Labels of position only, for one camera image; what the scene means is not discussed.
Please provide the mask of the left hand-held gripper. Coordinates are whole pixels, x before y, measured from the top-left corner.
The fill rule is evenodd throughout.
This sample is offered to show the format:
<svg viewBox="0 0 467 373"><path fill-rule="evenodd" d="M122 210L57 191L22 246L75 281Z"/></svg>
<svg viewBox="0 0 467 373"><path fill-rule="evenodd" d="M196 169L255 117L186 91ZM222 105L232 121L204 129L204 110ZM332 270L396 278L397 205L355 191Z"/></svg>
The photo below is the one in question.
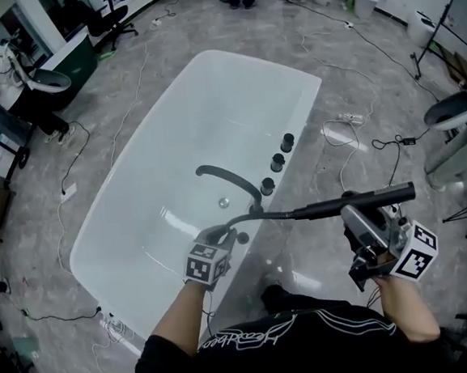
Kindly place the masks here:
<svg viewBox="0 0 467 373"><path fill-rule="evenodd" d="M238 232L235 228L229 229L225 238L219 243L222 236L221 225L200 231L185 260L186 282L198 282L204 285L206 290L213 291L219 279L226 275L230 269L232 249Z"/></svg>

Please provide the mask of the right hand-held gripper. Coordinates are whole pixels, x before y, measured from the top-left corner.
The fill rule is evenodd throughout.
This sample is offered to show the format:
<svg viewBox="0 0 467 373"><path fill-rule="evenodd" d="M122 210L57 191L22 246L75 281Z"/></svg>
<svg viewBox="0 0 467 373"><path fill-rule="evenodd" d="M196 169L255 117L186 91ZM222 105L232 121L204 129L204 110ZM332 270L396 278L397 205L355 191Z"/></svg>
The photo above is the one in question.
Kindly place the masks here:
<svg viewBox="0 0 467 373"><path fill-rule="evenodd" d="M367 281L387 276L420 282L439 255L437 234L415 219L391 216L384 209L361 211L366 208L362 195L341 195L344 236L354 253L348 273L352 281L361 291Z"/></svg>

